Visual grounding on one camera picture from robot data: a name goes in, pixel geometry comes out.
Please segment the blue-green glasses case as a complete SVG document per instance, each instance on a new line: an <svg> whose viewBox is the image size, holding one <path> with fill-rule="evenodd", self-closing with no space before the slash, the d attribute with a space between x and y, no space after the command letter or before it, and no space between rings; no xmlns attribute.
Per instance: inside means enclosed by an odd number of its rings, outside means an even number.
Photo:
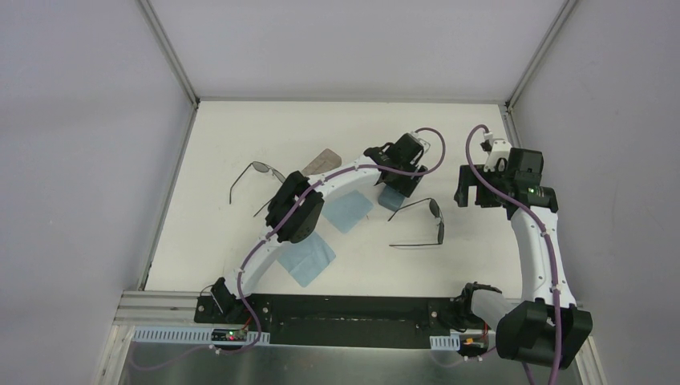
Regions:
<svg viewBox="0 0 680 385"><path fill-rule="evenodd" d="M399 191L385 186L378 195L378 204L391 212L396 212L403 205L406 197Z"/></svg>

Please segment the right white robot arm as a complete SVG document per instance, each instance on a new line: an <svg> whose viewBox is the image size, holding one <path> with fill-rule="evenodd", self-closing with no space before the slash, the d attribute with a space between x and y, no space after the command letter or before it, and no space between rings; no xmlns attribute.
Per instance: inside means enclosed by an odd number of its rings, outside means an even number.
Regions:
<svg viewBox="0 0 680 385"><path fill-rule="evenodd" d="M468 206L470 187L476 205L504 208L516 237L522 278L521 301L513 305L494 286L468 283L456 298L455 318L463 327L485 322L496 333L503 359L568 368L593 329L589 312L580 310L564 274L557 240L557 195L541 185L541 152L511 148L495 161L464 164L454 200Z"/></svg>

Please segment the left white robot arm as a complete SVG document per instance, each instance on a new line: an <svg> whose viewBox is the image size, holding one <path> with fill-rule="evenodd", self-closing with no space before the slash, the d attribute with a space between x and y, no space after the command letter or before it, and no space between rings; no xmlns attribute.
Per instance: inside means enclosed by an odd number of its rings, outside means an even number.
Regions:
<svg viewBox="0 0 680 385"><path fill-rule="evenodd" d="M361 156L321 174L290 173L268 203L265 225L244 261L218 278L199 295L197 323L235 324L248 312L244 300L254 291L277 255L289 245L304 241L318 223L324 205L355 189L384 184L410 196L429 169L420 163L430 144L418 131L395 142L366 149Z"/></svg>

